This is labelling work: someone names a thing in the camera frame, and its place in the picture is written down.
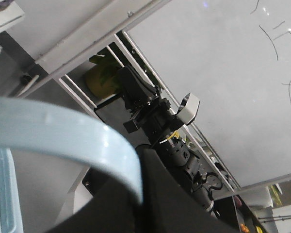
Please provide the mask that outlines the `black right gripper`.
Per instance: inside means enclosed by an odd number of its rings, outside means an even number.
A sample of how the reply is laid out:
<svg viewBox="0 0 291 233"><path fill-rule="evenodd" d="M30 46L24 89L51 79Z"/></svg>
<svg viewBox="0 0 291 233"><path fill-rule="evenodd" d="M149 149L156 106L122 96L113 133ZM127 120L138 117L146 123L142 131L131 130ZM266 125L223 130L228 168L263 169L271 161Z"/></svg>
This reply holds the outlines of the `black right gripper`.
<svg viewBox="0 0 291 233"><path fill-rule="evenodd" d="M171 114L171 104L161 97L161 89L141 78L131 67L117 71L122 85L122 99L130 112L130 119L123 123L129 133L142 129L150 141L167 138L171 132L182 127L182 122Z"/></svg>

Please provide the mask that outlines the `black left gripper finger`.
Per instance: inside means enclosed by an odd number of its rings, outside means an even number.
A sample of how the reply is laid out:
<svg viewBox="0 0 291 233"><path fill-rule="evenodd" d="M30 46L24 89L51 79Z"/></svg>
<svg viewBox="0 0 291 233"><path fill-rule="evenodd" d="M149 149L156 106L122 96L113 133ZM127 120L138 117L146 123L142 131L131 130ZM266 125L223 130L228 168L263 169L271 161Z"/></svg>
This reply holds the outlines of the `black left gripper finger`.
<svg viewBox="0 0 291 233"><path fill-rule="evenodd" d="M143 179L142 205L109 178L94 197L50 233L234 233L195 202L173 179L153 149L137 150Z"/></svg>

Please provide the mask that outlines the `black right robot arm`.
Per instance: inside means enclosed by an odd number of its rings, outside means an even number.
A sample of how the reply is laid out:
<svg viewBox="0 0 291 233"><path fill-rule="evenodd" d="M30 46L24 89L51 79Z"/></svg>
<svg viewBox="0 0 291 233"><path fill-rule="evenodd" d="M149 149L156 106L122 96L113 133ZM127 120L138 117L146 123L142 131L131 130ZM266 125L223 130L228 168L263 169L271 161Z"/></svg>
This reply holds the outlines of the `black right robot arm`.
<svg viewBox="0 0 291 233"><path fill-rule="evenodd" d="M131 118L123 125L128 133L142 129L150 147L159 156L176 182L208 213L214 210L214 200L202 178L200 154L192 151L175 132L191 124L197 115L200 100L187 94L175 114L170 112L168 99L161 97L161 89L152 86L131 67L117 72L122 87L122 99Z"/></svg>

